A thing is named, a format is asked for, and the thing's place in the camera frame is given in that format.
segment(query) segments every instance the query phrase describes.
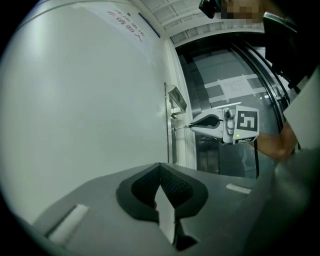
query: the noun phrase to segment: gray surface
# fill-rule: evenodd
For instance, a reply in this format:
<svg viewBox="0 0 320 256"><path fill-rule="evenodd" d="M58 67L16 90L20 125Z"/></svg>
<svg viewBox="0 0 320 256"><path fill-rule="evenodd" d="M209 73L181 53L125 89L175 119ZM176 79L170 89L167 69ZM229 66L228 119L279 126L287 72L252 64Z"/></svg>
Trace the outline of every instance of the gray surface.
<svg viewBox="0 0 320 256"><path fill-rule="evenodd" d="M281 242L288 238L283 235L290 236L287 233L290 230L294 232L290 238L299 243L299 248L308 247L310 238L301 239L299 232L303 230L308 234L310 227L289 228L297 224L298 218L300 224L317 222L314 210L318 206L319 195L314 189L319 181L319 155L319 148L300 151L281 162L275 170L262 173L247 199L228 220L212 229L211 235L197 246L179 254L264 255L266 250L273 251L270 246L275 250L281 247L285 252L288 248Z"/></svg>
<svg viewBox="0 0 320 256"><path fill-rule="evenodd" d="M248 195L227 189L229 183L252 188L254 179L199 172L174 164L176 170L206 185L208 200L200 212L181 220L184 232L201 242L229 218ZM95 178L51 205L34 223L42 234L50 231L76 204L89 211L65 248L81 255L173 255L176 250L154 222L129 216L118 204L116 189L126 178L150 167L135 167Z"/></svg>
<svg viewBox="0 0 320 256"><path fill-rule="evenodd" d="M186 235L197 241L203 241L213 233L222 222L225 222L247 198L247 194L226 188L228 184L253 188L256 180L251 178L230 177L195 172L192 169L175 165L176 170L190 175L202 182L208 189L208 199L196 216L183 218L181 224Z"/></svg>
<svg viewBox="0 0 320 256"><path fill-rule="evenodd" d="M120 182L149 166L151 164L86 182L50 206L33 226L45 234L74 205L83 204L89 207L89 212L66 245L67 250L95 256L106 255L106 252L108 255L172 255L175 249L158 224L133 219L116 199Z"/></svg>

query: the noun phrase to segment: white sleeve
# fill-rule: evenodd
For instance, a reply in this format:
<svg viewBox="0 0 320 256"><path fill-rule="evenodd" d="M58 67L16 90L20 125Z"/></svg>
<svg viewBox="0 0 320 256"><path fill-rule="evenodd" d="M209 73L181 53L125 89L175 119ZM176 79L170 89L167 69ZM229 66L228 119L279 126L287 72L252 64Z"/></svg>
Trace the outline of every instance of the white sleeve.
<svg viewBox="0 0 320 256"><path fill-rule="evenodd" d="M284 111L302 149L320 147L320 66Z"/></svg>

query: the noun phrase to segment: white label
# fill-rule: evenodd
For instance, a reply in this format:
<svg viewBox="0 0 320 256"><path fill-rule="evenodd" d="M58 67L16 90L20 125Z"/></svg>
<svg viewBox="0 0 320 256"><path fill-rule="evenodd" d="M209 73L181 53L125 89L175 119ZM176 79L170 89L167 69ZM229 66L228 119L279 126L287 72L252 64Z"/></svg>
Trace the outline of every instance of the white label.
<svg viewBox="0 0 320 256"><path fill-rule="evenodd" d="M218 81L227 99L254 94L244 75Z"/></svg>
<svg viewBox="0 0 320 256"><path fill-rule="evenodd" d="M231 183L226 185L226 188L230 189L230 190L233 190L233 191L240 192L240 193L244 193L244 194L247 194L247 195L249 195L250 192L251 192L250 188L243 187L243 186L237 186L237 185L234 185L234 184L231 184Z"/></svg>
<svg viewBox="0 0 320 256"><path fill-rule="evenodd" d="M252 139L251 138L245 138L245 139L239 139L237 142L238 143L246 143L246 142L251 142Z"/></svg>

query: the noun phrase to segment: paper sign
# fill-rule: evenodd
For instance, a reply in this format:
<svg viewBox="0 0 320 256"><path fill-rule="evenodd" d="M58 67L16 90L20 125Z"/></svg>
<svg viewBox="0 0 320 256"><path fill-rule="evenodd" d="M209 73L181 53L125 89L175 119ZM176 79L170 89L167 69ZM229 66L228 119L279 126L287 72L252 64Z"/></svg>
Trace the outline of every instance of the paper sign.
<svg viewBox="0 0 320 256"><path fill-rule="evenodd" d="M88 11L99 16L104 21L116 28L147 57L148 62L151 61L153 40L137 26L131 17L128 17L128 15L121 11L120 8L118 8L115 4L112 2L90 2L77 3L73 7L79 8L80 6L86 8Z"/></svg>
<svg viewBox="0 0 320 256"><path fill-rule="evenodd" d="M218 80L227 102L229 99L254 94L244 75Z"/></svg>

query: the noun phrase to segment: blue line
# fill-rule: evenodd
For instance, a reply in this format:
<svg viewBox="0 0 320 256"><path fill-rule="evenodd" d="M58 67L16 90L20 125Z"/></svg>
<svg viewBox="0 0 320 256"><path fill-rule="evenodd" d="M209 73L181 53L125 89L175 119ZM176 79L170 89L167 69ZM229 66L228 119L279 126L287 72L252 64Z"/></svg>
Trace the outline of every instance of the blue line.
<svg viewBox="0 0 320 256"><path fill-rule="evenodd" d="M154 27L149 23L149 21L139 12L139 15L142 17L142 19L144 19L144 21L146 23L148 23L148 25L150 26L150 28L152 28L152 30L154 31L154 33L156 33L156 35L160 38L160 34L154 29Z"/></svg>

